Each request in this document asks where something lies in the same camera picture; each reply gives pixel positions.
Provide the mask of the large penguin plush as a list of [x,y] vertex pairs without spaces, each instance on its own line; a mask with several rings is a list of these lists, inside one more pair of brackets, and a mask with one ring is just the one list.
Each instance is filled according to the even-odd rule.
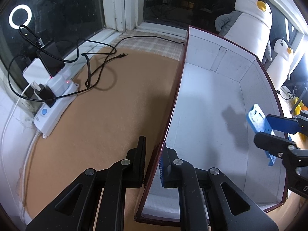
[[216,18],[219,35],[255,54],[272,60],[270,30],[273,22],[267,0],[235,0],[234,11]]

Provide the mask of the white charger brick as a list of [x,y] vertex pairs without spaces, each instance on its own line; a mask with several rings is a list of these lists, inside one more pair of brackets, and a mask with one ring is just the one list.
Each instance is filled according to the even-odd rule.
[[51,79],[51,75],[39,58],[34,59],[33,62],[23,71],[23,77],[29,84],[35,82],[38,85],[45,85]]

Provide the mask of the black charger brick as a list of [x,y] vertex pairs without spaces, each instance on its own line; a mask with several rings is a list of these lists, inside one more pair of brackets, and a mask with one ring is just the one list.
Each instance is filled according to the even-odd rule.
[[65,64],[62,61],[62,57],[59,53],[59,50],[55,42],[49,43],[43,49],[46,52],[56,57],[56,59],[54,59],[53,57],[50,57],[50,55],[47,55],[41,50],[36,51],[38,58],[41,59],[44,67],[46,68],[50,76],[55,77],[60,72],[60,70],[62,70],[65,67]]

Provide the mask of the black plug adapter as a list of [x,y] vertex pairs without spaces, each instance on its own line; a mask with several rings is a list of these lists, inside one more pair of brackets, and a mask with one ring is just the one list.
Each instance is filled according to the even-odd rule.
[[32,82],[31,86],[39,99],[43,100],[49,108],[52,108],[56,102],[56,96],[51,89],[43,84],[37,84],[36,82]]

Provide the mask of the yellow fruit bowl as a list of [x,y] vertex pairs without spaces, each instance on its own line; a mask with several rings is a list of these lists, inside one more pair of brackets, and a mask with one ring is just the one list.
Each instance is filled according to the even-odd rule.
[[300,102],[298,103],[298,105],[295,107],[295,110],[294,110],[294,113],[293,113],[293,114],[294,114],[294,115],[299,115],[300,112],[301,112],[302,110],[308,110],[308,107],[305,106],[304,103],[303,103],[302,101],[300,101]]

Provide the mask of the blue phone stand plate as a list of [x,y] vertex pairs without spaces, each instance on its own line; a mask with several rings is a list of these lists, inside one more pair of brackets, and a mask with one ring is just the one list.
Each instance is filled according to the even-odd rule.
[[[247,113],[247,122],[250,124],[251,128],[253,129],[253,132],[265,132],[271,135],[276,135],[274,133],[275,130],[271,128],[269,123],[266,120],[266,116],[260,106],[258,104],[253,104],[252,108]],[[278,157],[275,157],[273,155],[270,155],[268,151],[265,151],[267,158],[269,158],[269,166],[273,166],[276,159]]]

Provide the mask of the small penguin plush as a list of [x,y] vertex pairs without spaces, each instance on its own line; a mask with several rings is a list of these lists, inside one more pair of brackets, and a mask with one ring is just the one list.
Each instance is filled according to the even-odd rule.
[[275,90],[279,90],[286,80],[290,80],[290,67],[294,59],[294,51],[283,39],[276,39],[272,50],[272,61],[267,73]]

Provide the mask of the red box white interior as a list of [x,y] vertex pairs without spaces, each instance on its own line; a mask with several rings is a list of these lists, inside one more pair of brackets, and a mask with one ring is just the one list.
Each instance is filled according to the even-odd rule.
[[178,192],[164,189],[160,181],[165,147],[195,168],[220,169],[265,212],[283,205],[285,168],[280,160],[269,165],[247,121],[255,104],[266,115],[283,114],[258,57],[216,34],[189,27],[135,220],[163,226],[180,221]]

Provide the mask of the white power strip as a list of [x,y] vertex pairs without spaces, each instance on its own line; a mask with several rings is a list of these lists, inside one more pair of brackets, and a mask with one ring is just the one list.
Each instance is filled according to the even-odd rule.
[[[79,84],[72,80],[66,80],[62,75],[51,78],[46,84],[56,97],[78,92]],[[46,139],[52,133],[53,129],[59,122],[61,115],[77,97],[77,94],[64,98],[56,99],[53,106],[43,103],[33,119],[34,125]]]

